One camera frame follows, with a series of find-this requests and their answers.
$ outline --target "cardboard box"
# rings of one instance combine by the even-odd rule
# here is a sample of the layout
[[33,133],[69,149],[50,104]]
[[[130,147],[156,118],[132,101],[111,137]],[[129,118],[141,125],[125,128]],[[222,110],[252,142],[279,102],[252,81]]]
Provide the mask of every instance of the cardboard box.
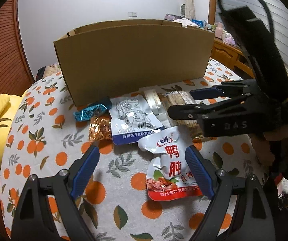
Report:
[[205,74],[214,34],[162,20],[101,22],[54,42],[76,106]]

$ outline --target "wall socket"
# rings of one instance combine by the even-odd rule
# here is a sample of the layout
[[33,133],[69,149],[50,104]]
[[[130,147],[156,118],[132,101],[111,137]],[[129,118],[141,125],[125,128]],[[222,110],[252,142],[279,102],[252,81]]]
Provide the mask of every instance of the wall socket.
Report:
[[127,17],[137,17],[137,13],[136,12],[128,12]]

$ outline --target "yellow plush toy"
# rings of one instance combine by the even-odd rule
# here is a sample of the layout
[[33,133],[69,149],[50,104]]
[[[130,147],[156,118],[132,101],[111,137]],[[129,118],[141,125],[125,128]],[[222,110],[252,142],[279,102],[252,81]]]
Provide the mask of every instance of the yellow plush toy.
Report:
[[26,92],[22,97],[8,94],[0,95],[0,168],[12,120],[14,119],[25,95]]

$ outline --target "meat image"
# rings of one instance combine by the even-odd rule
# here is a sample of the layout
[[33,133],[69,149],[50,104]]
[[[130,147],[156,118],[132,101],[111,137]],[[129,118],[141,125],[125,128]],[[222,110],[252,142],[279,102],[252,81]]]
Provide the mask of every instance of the meat image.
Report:
[[146,179],[147,189],[154,192],[165,192],[177,188],[175,183],[169,182],[166,178],[159,177],[158,180],[153,178]]

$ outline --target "tablecloth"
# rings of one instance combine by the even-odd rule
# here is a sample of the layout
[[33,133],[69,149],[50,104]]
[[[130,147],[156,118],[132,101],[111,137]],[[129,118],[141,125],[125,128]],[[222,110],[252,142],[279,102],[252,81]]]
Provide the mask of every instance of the tablecloth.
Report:
[[[241,78],[210,59],[204,78],[160,86],[159,93],[190,91],[229,80]],[[221,100],[225,98],[202,102],[212,104]],[[69,168],[90,146],[88,122],[76,122],[74,111],[76,107],[61,72],[34,83],[24,97],[2,159],[1,209],[9,235],[28,176],[53,176]],[[254,172],[260,181],[265,180],[265,170],[257,161],[247,135],[195,141],[194,145],[218,168],[238,176]],[[98,147],[99,164],[84,194],[76,200],[96,240],[188,240],[210,201],[206,197],[152,201],[147,196],[146,171],[153,154],[140,151],[136,145],[114,146],[111,140],[100,141]],[[69,240],[54,197],[48,199],[59,235]],[[232,196],[220,232],[230,225],[235,202],[236,197]]]

